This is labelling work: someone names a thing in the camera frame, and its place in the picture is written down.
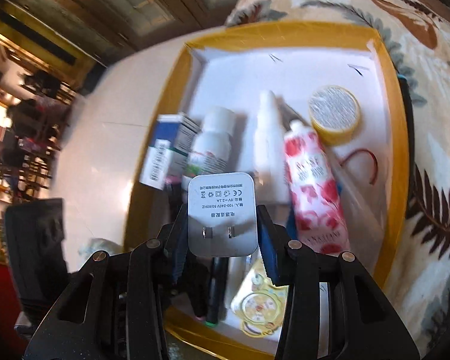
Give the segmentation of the white power adapter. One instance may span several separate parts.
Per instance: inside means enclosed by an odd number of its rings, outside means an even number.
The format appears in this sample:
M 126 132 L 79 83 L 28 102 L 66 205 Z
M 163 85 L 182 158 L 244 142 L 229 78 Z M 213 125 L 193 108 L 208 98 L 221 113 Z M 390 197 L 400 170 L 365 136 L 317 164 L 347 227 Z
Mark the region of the white power adapter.
M 244 172 L 199 175 L 187 190 L 188 246 L 199 258 L 230 258 L 257 249 L 253 178 Z

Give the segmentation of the yellow cream jar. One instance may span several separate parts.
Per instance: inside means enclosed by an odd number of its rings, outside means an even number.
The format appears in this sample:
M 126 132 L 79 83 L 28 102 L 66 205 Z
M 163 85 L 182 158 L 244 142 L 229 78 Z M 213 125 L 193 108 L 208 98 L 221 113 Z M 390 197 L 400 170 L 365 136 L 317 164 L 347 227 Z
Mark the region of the yellow cream jar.
M 308 105 L 311 124 L 324 143 L 339 146 L 353 139 L 362 112 L 356 96 L 348 89 L 337 85 L 319 88 Z

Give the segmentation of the white medicine bottle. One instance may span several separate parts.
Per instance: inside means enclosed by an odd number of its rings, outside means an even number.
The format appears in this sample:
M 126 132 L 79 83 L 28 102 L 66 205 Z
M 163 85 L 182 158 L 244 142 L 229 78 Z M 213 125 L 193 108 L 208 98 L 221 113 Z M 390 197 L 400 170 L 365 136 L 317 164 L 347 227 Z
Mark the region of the white medicine bottle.
M 215 107 L 206 114 L 187 157 L 184 181 L 226 172 L 235 124 L 236 114 L 227 108 Z

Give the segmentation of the white box with yellow tape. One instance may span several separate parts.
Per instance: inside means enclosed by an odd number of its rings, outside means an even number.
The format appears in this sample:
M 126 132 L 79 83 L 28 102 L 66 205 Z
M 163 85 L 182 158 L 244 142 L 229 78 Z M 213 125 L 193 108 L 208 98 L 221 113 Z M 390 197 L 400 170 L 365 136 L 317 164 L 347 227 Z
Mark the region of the white box with yellow tape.
M 385 294 L 410 150 L 379 34 L 248 24 L 187 42 L 162 87 L 124 245 L 129 359 L 165 330 L 225 359 L 417 359 Z

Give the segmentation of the rose hand cream tube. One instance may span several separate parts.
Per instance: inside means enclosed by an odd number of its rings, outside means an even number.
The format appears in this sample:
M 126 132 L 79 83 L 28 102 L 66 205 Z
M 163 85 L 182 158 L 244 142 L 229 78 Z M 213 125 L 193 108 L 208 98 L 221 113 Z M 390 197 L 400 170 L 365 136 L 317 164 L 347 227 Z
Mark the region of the rose hand cream tube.
M 298 240 L 321 254 L 345 252 L 350 241 L 341 198 L 318 133 L 295 119 L 284 152 Z

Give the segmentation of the black marker pens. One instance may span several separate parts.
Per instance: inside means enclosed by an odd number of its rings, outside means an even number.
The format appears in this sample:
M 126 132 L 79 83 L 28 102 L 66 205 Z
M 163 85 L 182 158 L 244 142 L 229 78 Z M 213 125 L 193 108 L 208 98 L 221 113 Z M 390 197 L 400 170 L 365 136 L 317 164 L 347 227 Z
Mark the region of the black marker pens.
M 205 324 L 215 327 L 224 309 L 229 258 L 213 258 L 209 271 L 209 297 Z

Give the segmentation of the white spray bottle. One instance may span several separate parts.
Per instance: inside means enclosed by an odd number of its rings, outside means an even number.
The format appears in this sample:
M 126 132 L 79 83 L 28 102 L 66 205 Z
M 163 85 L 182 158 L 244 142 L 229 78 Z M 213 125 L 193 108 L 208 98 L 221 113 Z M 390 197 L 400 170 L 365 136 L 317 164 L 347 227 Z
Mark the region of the white spray bottle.
M 289 183 L 285 174 L 282 115 L 272 91 L 262 91 L 253 134 L 253 165 L 257 201 L 262 204 L 289 203 Z

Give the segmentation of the blue white medicine box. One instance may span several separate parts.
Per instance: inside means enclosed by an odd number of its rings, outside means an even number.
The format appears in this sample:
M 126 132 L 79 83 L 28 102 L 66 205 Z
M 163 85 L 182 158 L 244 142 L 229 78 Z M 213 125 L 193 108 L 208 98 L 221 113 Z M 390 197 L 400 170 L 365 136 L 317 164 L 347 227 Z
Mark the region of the blue white medicine box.
M 178 184 L 200 126 L 183 112 L 159 115 L 153 127 L 139 182 L 163 190 Z

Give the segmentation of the floral leaf blanket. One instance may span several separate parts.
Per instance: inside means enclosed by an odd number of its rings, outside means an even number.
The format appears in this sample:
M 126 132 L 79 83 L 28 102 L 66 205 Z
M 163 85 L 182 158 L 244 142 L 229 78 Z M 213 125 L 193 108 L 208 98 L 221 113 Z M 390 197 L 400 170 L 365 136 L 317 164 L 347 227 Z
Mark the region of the floral leaf blanket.
M 385 291 L 423 359 L 450 359 L 450 9 L 439 0 L 239 0 L 227 26 L 307 20 L 375 29 L 415 127 L 406 218 Z

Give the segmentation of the yellow cartoon keychain toy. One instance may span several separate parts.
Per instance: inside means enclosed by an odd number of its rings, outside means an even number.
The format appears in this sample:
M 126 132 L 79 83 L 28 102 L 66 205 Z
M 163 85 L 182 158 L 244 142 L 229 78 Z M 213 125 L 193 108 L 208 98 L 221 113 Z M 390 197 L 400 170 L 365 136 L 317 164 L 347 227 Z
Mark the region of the yellow cartoon keychain toy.
M 232 313 L 241 320 L 247 336 L 262 338 L 281 328 L 289 287 L 275 286 L 257 258 L 231 302 Z

